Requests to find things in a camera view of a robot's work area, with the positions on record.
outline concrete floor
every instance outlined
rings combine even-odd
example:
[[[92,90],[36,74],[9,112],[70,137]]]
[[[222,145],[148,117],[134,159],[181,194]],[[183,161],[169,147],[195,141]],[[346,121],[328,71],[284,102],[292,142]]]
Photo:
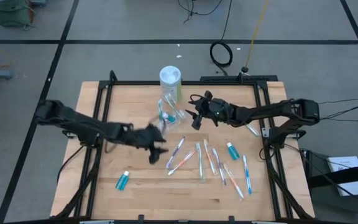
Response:
[[[58,43],[74,0],[50,0],[36,8],[36,28],[29,31],[0,26],[0,40],[56,40]],[[196,12],[208,12],[218,0],[197,0]],[[358,0],[347,0],[358,25]],[[177,66],[184,80],[216,75],[205,44],[136,44],[135,40],[219,39],[229,1],[209,16],[193,16],[175,0],[80,0],[67,40],[134,40],[109,45],[66,44],[47,98],[74,107],[83,81],[105,80],[113,69],[119,80],[158,80],[159,70]],[[263,1],[233,0],[225,39],[250,39]],[[339,0],[271,1],[259,30],[261,40],[357,40]],[[13,59],[11,80],[0,80],[0,206],[22,149],[57,44],[1,44]],[[244,65],[249,45],[232,44],[234,59],[227,68],[235,75]],[[217,58],[227,56],[216,49]],[[0,55],[0,63],[5,62]],[[358,44],[258,44],[249,65],[253,75],[278,75],[291,98],[315,101],[358,97]],[[321,115],[358,105],[321,107]],[[358,110],[343,116],[358,119]],[[300,146],[332,156],[358,156],[358,123],[323,121],[305,128]],[[37,127],[6,222],[47,218],[55,180],[67,139],[60,130]],[[357,222],[358,216],[314,204],[323,220]]]

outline paper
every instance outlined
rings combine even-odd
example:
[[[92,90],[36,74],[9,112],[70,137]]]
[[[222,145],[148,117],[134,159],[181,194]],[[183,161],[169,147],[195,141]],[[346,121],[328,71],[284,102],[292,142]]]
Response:
[[[329,157],[327,160],[329,161],[328,166],[331,169],[331,172],[348,169],[349,167],[358,167],[357,156]],[[343,187],[354,195],[358,195],[358,181],[339,184],[339,186]],[[338,189],[338,191],[340,196],[349,196],[349,194],[342,189]]]

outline green bag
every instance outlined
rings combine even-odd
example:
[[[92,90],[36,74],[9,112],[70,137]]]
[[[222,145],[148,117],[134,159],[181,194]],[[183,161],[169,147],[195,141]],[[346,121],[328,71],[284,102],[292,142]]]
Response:
[[[4,27],[32,27],[34,12],[28,0],[5,0],[0,2],[0,25]]]

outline wooden tabletop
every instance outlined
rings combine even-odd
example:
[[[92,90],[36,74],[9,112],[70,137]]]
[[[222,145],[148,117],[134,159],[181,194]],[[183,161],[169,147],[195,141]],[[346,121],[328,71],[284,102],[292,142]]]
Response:
[[[93,114],[97,87],[98,82],[83,83],[76,107],[78,112],[88,116]],[[269,82],[268,89],[272,103],[287,98],[282,82]],[[251,86],[182,86],[183,100],[180,105],[184,109],[194,111],[194,106],[187,103],[190,95],[203,95],[206,90],[211,91],[216,98],[222,98],[239,106],[256,106]],[[143,128],[152,117],[157,115],[157,100],[160,95],[159,86],[113,86],[108,121],[133,123],[135,128]],[[101,105],[100,118],[104,102]],[[286,120],[283,117],[275,118],[275,124],[279,126]],[[201,129],[197,131],[191,127],[191,122],[192,120],[188,119],[167,133],[165,136],[167,142],[163,147],[170,152],[162,154],[154,165],[149,164],[150,152],[143,149],[118,146],[109,154],[103,153],[92,218],[136,220],[139,214],[143,214],[146,220],[227,220],[230,215],[234,215],[236,220],[274,220],[266,164],[259,159],[259,151],[262,148],[261,137],[255,137],[245,126],[233,128],[221,123],[219,127],[215,127],[208,119],[202,121]],[[258,121],[253,121],[251,125],[260,130]],[[174,174],[167,175],[165,165],[172,155],[173,148],[183,136],[186,140],[173,161],[173,166],[181,161],[185,154],[195,149],[197,142],[200,142],[206,172],[205,182],[200,181],[197,154]],[[221,160],[232,171],[244,194],[243,201],[239,200],[227,174],[225,187],[220,176],[213,175],[204,153],[203,139],[207,139],[211,147],[217,149]],[[252,195],[248,195],[246,190],[243,162],[230,158],[227,153],[227,142],[231,142],[239,154],[247,156]],[[295,140],[287,140],[286,143],[298,147]],[[110,143],[105,145],[107,148],[111,146]],[[78,140],[69,139],[65,160],[78,148]],[[73,159],[60,175],[51,215],[60,212],[78,189],[84,156],[85,150]],[[314,216],[299,152],[289,147],[284,148],[282,159],[288,189],[306,212]],[[125,190],[120,191],[115,189],[115,186],[125,170],[130,173],[129,181]],[[281,214],[285,217],[281,191],[279,188],[277,191]],[[88,192],[85,193],[84,200],[87,202]],[[85,214],[85,207],[83,204],[81,214]]]

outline wooden table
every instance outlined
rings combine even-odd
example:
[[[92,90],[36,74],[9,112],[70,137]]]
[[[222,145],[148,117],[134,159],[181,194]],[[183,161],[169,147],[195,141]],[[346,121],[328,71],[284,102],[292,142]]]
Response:
[[[76,107],[78,112],[88,116],[93,114],[97,86],[98,82],[83,83]],[[282,82],[268,82],[268,89],[272,103],[287,98]],[[187,103],[188,98],[194,93],[203,95],[206,90],[211,91],[214,97],[230,103],[255,107],[251,86],[182,86],[183,100],[180,104],[185,109],[194,111],[194,107]],[[157,114],[160,94],[159,86],[113,86],[108,120],[134,123],[135,128],[143,128],[149,119]],[[100,118],[104,103],[101,105]],[[286,118],[275,118],[277,126],[285,121]],[[211,120],[204,119],[201,129],[196,131],[190,124],[191,119],[166,135],[167,143],[163,146],[170,152],[163,154],[155,165],[149,164],[149,151],[143,149],[118,146],[109,154],[103,153],[92,218],[136,220],[139,214],[143,214],[146,220],[227,220],[230,215],[234,215],[236,220],[274,220],[266,164],[259,159],[261,138],[255,137],[245,126],[233,128],[221,123],[219,127],[215,127]],[[259,122],[253,121],[251,125],[260,130]],[[200,142],[206,171],[205,183],[200,181],[197,155],[173,175],[167,175],[165,165],[182,136],[186,137],[186,141],[173,165],[193,150],[196,142]],[[243,201],[239,200],[227,175],[228,185],[223,187],[220,176],[212,174],[204,153],[203,139],[207,139],[209,144],[217,149],[221,160],[229,166],[245,195]],[[233,143],[239,154],[245,154],[248,158],[253,190],[251,196],[246,191],[244,165],[241,160],[233,161],[229,157],[227,142]],[[295,140],[287,140],[286,143],[298,147]],[[78,147],[78,140],[69,139],[65,160]],[[60,212],[78,189],[84,155],[85,150],[72,160],[60,175],[51,215]],[[306,212],[314,216],[299,152],[289,147],[284,148],[282,159],[290,192]],[[118,178],[125,170],[130,173],[128,184],[124,191],[116,190]],[[282,195],[279,188],[277,189],[281,214],[284,217]],[[88,192],[85,193],[84,200],[88,200]],[[81,214],[85,214],[85,205],[82,206]]]

